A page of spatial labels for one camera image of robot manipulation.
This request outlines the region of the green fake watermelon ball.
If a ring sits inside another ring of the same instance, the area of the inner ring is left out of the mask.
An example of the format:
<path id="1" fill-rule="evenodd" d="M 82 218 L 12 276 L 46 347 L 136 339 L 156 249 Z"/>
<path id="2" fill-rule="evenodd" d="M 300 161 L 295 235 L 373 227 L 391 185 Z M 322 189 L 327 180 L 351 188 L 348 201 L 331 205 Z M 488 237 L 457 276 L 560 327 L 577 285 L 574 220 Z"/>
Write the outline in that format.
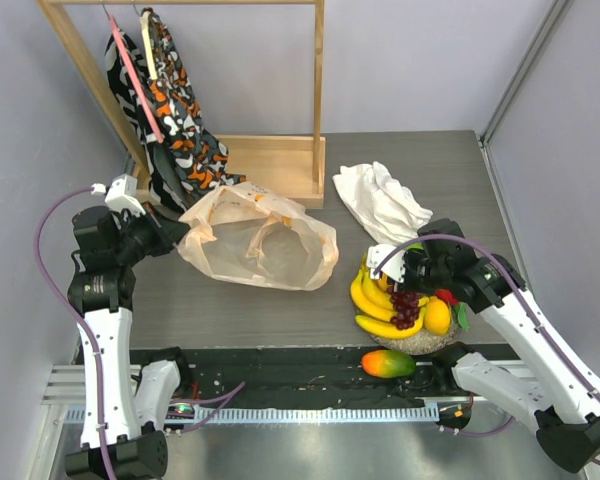
<path id="1" fill-rule="evenodd" d="M 413 243 L 409 246 L 406 247 L 407 250 L 417 250 L 417 251 L 423 251 L 424 247 L 421 243 L 417 242 L 417 243 Z"/>

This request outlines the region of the yellow fake lemon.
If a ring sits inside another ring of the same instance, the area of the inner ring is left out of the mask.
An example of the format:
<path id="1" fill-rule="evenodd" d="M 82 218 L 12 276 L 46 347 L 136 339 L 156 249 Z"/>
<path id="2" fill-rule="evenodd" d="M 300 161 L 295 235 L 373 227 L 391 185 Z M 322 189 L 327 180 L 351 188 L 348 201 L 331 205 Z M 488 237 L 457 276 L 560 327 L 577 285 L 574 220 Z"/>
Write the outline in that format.
<path id="1" fill-rule="evenodd" d="M 430 297 L 426 304 L 424 328 L 435 335 L 444 336 L 450 330 L 452 315 L 446 302 L 437 297 Z"/>

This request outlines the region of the dark red fake grapes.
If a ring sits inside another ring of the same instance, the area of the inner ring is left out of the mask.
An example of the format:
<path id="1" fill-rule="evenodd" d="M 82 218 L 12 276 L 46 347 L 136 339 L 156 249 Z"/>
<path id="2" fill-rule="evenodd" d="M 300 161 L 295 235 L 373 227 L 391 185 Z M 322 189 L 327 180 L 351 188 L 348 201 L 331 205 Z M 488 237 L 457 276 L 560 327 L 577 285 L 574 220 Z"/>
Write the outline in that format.
<path id="1" fill-rule="evenodd" d="M 390 323 L 398 330 L 412 328 L 419 318 L 420 310 L 425 306 L 427 297 L 410 291 L 392 291 L 389 293 L 391 305 L 395 311 Z"/>

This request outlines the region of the yellow fake banana bunch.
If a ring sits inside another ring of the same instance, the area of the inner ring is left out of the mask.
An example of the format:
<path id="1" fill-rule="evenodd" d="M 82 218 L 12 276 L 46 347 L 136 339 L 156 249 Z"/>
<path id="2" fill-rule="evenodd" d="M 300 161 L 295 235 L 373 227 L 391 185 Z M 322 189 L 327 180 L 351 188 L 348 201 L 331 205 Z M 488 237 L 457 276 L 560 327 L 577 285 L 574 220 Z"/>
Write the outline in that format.
<path id="1" fill-rule="evenodd" d="M 388 289 L 382 289 L 376 280 L 372 280 L 369 277 L 369 270 L 365 265 L 366 257 L 363 257 L 359 270 L 351 282 L 349 293 L 350 297 L 357 310 L 362 310 L 368 315 L 375 316 L 376 318 L 384 321 L 391 320 L 395 311 L 391 305 L 389 299 L 390 291 Z M 424 315 L 426 312 L 426 304 L 420 310 L 420 315 L 415 325 L 406 330 L 405 337 L 409 337 L 418 332 L 423 326 Z M 383 337 L 392 337 L 390 330 L 385 331 L 380 324 L 374 324 L 371 319 L 367 319 L 368 324 L 364 324 L 364 319 L 359 317 L 360 325 L 367 327 L 371 330 L 373 327 L 379 329 L 378 335 Z"/>

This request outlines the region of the green fake mango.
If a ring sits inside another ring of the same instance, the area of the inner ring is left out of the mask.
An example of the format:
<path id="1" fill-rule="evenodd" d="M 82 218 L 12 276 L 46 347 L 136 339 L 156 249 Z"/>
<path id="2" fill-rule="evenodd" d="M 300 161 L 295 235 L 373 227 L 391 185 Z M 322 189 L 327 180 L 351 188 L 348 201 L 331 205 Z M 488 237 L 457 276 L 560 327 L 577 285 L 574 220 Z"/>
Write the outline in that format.
<path id="1" fill-rule="evenodd" d="M 374 350 L 361 359 L 361 367 L 370 376 L 393 379 L 415 373 L 416 362 L 408 354 L 395 350 Z"/>

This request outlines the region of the translucent plastic shopping bag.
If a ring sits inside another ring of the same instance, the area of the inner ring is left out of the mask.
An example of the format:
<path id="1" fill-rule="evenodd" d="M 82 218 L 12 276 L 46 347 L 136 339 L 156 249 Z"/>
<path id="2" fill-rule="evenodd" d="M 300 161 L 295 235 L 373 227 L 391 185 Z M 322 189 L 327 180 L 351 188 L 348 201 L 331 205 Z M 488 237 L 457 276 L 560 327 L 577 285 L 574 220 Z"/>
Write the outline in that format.
<path id="1" fill-rule="evenodd" d="M 339 260 L 335 228 L 251 182 L 213 190 L 179 221 L 190 230 L 178 253 L 218 281 L 313 291 L 330 279 Z"/>

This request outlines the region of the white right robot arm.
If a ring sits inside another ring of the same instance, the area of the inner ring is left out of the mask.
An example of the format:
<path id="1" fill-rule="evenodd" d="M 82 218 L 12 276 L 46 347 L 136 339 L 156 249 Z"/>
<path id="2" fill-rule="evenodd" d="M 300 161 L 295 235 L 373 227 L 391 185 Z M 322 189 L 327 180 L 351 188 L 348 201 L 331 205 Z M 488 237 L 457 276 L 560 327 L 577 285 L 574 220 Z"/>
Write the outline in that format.
<path id="1" fill-rule="evenodd" d="M 510 345 L 537 383 L 494 366 L 460 343 L 443 349 L 431 371 L 437 391 L 460 389 L 496 404 L 535 436 L 546 456 L 578 473 L 600 455 L 600 377 L 561 337 L 519 272 L 500 255 L 466 239 L 459 225 L 442 219 L 387 258 L 399 280 L 421 293 L 448 290 L 482 317 Z"/>

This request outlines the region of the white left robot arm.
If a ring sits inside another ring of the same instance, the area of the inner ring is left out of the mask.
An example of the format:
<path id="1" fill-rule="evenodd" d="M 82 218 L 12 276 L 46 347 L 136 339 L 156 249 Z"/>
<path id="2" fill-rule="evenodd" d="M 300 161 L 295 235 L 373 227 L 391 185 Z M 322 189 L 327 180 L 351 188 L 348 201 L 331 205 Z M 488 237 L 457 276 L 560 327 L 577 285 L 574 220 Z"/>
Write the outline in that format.
<path id="1" fill-rule="evenodd" d="M 167 470 L 163 431 L 169 402 L 185 397 L 193 375 L 182 350 L 151 355 L 131 372 L 134 266 L 170 253 L 189 228 L 144 203 L 142 214 L 90 207 L 72 219 L 78 248 L 67 291 L 79 314 L 84 354 L 85 419 L 71 479 L 160 479 Z"/>

